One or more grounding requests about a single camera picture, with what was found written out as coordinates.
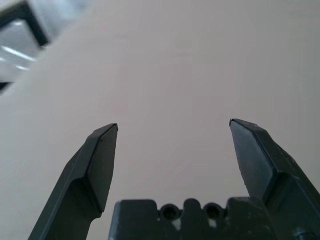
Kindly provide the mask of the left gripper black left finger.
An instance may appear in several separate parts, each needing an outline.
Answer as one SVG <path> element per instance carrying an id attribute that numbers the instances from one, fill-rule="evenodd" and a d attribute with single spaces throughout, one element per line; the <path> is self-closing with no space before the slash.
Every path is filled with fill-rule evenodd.
<path id="1" fill-rule="evenodd" d="M 30 240 L 85 240 L 106 208 L 112 182 L 118 125 L 91 133 L 65 165 Z"/>

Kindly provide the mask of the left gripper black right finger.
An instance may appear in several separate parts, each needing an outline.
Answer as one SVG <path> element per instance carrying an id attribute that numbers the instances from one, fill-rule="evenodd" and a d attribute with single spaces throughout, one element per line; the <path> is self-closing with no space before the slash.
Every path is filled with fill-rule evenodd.
<path id="1" fill-rule="evenodd" d="M 320 194 L 296 161 L 255 123 L 229 121 L 250 197 L 262 200 L 280 240 L 320 238 Z"/>

